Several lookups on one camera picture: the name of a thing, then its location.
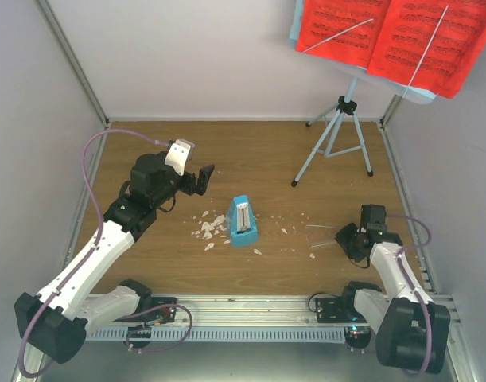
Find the clear plastic metronome cover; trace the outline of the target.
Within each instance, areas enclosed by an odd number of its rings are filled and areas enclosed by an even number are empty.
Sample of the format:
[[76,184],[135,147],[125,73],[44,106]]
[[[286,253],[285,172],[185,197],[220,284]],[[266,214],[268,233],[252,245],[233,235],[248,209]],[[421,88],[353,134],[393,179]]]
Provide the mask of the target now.
[[340,231],[338,227],[307,224],[305,237],[309,249],[322,248],[336,242],[335,236]]

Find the blue metronome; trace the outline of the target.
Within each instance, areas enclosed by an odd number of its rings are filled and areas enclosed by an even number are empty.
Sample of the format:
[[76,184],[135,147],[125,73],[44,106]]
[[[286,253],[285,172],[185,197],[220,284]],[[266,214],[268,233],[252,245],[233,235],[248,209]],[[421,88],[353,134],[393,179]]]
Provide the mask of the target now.
[[234,197],[226,214],[227,232],[234,248],[247,247],[259,240],[255,216],[247,195]]

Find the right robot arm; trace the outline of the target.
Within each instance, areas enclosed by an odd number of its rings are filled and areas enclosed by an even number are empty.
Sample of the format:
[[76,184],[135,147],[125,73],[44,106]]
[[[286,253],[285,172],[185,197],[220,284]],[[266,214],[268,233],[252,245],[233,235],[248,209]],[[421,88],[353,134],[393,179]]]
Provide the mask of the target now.
[[445,362],[451,316],[424,291],[406,259],[399,235],[386,225],[382,205],[362,205],[360,222],[347,224],[335,240],[345,255],[374,267],[384,286],[371,289],[349,284],[351,294],[340,303],[349,322],[362,318],[376,335],[375,351],[382,366],[400,368],[410,375],[437,375]]

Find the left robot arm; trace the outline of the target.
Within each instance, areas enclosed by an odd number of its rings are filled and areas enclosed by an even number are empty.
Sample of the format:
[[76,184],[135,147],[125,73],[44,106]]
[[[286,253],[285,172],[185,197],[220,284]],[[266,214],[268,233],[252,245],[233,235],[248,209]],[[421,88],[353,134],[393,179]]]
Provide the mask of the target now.
[[215,167],[185,171],[187,157],[171,150],[143,154],[131,168],[102,227],[69,265],[35,295],[21,294],[14,310],[22,346],[31,345],[58,364],[70,361],[88,334],[121,318],[146,320],[152,302],[129,286],[117,286],[91,302],[93,287],[157,219],[179,192],[204,195]]

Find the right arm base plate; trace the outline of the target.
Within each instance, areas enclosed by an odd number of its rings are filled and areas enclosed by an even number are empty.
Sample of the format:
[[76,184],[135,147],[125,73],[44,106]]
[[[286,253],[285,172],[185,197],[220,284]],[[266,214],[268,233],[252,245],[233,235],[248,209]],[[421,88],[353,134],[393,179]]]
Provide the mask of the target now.
[[323,324],[367,324],[364,317],[345,298],[327,297],[315,298],[315,313],[317,322]]

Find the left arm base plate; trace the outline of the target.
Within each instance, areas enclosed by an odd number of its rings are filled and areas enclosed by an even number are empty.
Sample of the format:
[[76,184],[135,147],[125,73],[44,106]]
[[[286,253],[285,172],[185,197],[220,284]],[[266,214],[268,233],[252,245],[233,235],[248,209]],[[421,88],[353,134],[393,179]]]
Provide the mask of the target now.
[[138,345],[137,339],[150,339],[153,327],[161,324],[168,324],[175,320],[175,307],[170,304],[177,303],[174,297],[147,297],[140,301],[134,314],[136,318],[119,319],[118,322],[129,323],[127,332],[130,343],[136,348],[144,348],[150,344],[149,341],[142,341]]

